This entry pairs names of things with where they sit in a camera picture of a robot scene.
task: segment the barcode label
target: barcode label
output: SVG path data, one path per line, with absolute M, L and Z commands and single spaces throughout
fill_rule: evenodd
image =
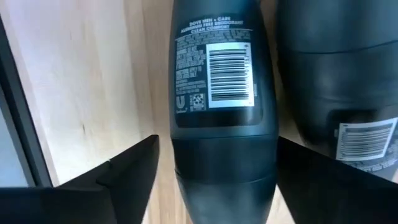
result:
M 367 161 L 386 155 L 397 118 L 363 124 L 340 124 L 336 159 Z
M 209 108 L 254 106 L 250 43 L 206 45 Z

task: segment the black deodorant bottle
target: black deodorant bottle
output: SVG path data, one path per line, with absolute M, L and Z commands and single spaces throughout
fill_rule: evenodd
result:
M 256 0 L 175 0 L 170 127 L 194 224 L 263 224 L 275 189 L 277 115 Z
M 312 149 L 393 180 L 398 1 L 280 0 L 279 70 Z

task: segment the light wood panel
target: light wood panel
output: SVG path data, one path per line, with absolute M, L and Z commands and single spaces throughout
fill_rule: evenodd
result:
M 274 6 L 262 2 L 275 58 Z M 172 0 L 0 0 L 0 13 L 54 184 L 157 133 L 159 170 L 144 223 L 191 223 L 169 138 Z M 297 137 L 291 122 L 281 125 Z M 293 223 L 279 189 L 268 223 Z

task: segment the wood grain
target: wood grain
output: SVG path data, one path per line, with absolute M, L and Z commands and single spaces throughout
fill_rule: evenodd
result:
M 172 0 L 0 0 L 0 13 L 55 185 L 160 135 L 145 224 L 189 224 L 169 137 Z M 275 63 L 274 0 L 263 1 L 282 135 L 297 138 Z M 279 189 L 268 223 L 294 223 Z

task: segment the white label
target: white label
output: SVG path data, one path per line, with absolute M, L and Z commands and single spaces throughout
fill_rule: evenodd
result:
M 209 108 L 254 106 L 250 43 L 206 45 Z
M 367 161 L 386 155 L 398 118 L 362 124 L 340 124 L 336 159 Z

